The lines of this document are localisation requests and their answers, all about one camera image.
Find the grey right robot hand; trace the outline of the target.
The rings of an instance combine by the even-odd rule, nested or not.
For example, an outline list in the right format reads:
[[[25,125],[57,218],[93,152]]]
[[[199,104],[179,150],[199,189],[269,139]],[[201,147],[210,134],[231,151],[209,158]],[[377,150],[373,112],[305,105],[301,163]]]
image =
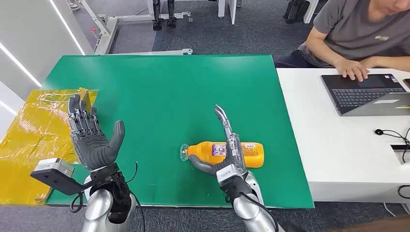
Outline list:
[[[247,168],[245,166],[245,159],[239,136],[238,134],[233,132],[232,126],[225,111],[219,105],[215,104],[214,112],[222,123],[226,137],[225,159],[218,164],[210,164],[201,161],[196,155],[189,155],[189,160],[195,168],[215,178],[217,177],[217,171],[231,164],[234,164],[236,166],[236,169],[239,171],[240,175],[245,175],[247,173]]]

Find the person's left hand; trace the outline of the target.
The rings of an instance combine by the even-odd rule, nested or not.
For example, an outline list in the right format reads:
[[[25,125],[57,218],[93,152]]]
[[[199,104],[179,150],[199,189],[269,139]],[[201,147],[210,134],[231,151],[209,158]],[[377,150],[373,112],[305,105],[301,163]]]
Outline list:
[[[363,67],[366,69],[372,69],[379,67],[379,57],[373,56],[360,61]]]

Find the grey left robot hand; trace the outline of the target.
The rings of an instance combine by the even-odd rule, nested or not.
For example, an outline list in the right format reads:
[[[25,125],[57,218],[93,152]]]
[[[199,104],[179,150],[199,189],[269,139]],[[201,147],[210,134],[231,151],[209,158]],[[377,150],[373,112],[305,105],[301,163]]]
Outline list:
[[[125,125],[118,120],[113,125],[113,134],[108,140],[100,127],[96,108],[86,109],[86,101],[75,94],[68,100],[70,137],[81,164],[90,171],[111,165],[118,157],[125,137]]]

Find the person's right hand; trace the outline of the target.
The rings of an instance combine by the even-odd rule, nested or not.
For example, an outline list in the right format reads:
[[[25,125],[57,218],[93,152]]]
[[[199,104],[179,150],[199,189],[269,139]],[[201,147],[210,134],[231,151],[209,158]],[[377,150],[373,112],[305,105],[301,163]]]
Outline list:
[[[357,80],[359,82],[368,78],[368,70],[358,61],[342,59],[334,64],[334,67],[344,78]]]

